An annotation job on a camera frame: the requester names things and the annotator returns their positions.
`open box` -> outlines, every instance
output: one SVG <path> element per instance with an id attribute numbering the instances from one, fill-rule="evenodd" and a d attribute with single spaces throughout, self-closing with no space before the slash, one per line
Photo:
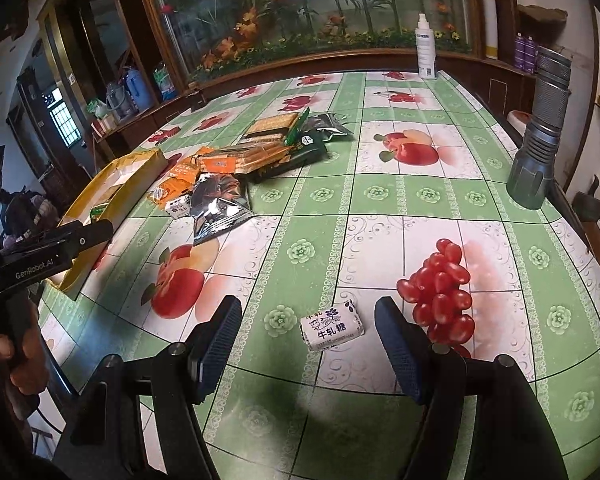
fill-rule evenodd
<path id="1" fill-rule="evenodd" d="M 147 152 L 129 153 L 112 160 L 84 188 L 60 223 L 77 219 L 85 224 L 90 218 L 91 208 L 101 202 L 102 197 L 106 196 L 107 190 L 112 186 L 120 186 L 100 215 L 100 219 L 107 219 L 113 224 L 115 232 L 166 167 L 167 160 L 160 148 L 154 148 Z M 46 281 L 75 300 L 105 246 L 106 243 L 102 243 L 81 252 L 74 259 L 71 269 L 59 272 L 47 278 Z"/>

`spray bottle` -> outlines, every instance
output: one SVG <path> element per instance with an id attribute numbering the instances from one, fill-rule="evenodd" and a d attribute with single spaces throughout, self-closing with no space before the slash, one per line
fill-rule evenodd
<path id="1" fill-rule="evenodd" d="M 436 41 L 427 17 L 420 13 L 416 28 L 416 50 L 418 53 L 418 74 L 423 79 L 436 78 Z"/>

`blue thermos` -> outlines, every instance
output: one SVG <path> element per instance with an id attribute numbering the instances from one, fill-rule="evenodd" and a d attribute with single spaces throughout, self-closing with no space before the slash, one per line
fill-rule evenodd
<path id="1" fill-rule="evenodd" d="M 130 68 L 126 72 L 126 86 L 129 88 L 131 97 L 136 102 L 136 106 L 140 112 L 146 110 L 152 105 L 151 94 L 144 83 L 144 79 L 140 72 L 135 68 Z"/>

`human hand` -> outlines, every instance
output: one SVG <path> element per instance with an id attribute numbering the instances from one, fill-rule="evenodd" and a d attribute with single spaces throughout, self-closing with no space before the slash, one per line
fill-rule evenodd
<path id="1" fill-rule="evenodd" d="M 38 310 L 30 303 L 30 328 L 22 338 L 22 352 L 26 361 L 10 371 L 11 383 L 24 395 L 39 394 L 49 379 L 46 369 L 46 355 L 43 349 L 42 336 L 38 325 Z M 9 359 L 15 354 L 13 342 L 4 334 L 0 334 L 0 369 L 5 369 Z"/>

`green tablecloth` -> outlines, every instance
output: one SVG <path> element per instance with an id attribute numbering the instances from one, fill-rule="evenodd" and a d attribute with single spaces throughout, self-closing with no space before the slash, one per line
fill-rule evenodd
<path id="1" fill-rule="evenodd" d="M 600 266 L 549 203 L 534 212 L 511 201 L 505 183 L 515 145 L 447 74 L 427 82 L 397 72 L 276 81 L 184 113 L 166 126 L 179 126 L 176 136 L 152 136 L 139 149 L 159 141 L 167 157 L 180 158 L 233 142 L 255 118 L 307 104 L 346 115 L 355 138 L 329 143 L 320 163 L 251 187 L 251 221 L 191 249 L 191 219 L 173 221 L 143 198 L 78 301 L 45 293 L 43 335 L 72 382 L 81 387 L 110 352 L 154 355 L 234 294 L 244 309 L 238 339 L 217 393 L 196 407 L 221 477 L 393 479 L 422 409 L 399 394 L 373 307 L 393 296 L 412 319 L 395 283 L 449 238 L 472 274 L 476 330 L 466 348 L 479 359 L 513 356 L 570 477 L 592 472 L 600 464 Z M 410 155 L 379 137 L 392 132 L 431 147 Z M 407 163 L 432 152 L 431 164 Z M 164 275 L 169 257 L 183 256 L 206 279 L 193 308 L 182 298 L 195 296 L 188 289 L 202 278 L 169 289 Z M 160 282 L 164 297 L 147 301 Z M 337 348 L 309 352 L 292 322 L 287 332 L 266 330 L 277 309 L 299 318 L 345 300 L 366 332 Z M 176 319 L 156 314 L 178 308 L 187 311 Z M 151 408 L 151 399 L 143 402 Z M 464 474 L 472 406 L 467 400 L 453 478 Z M 144 420 L 148 454 L 159 464 L 149 409 Z"/>

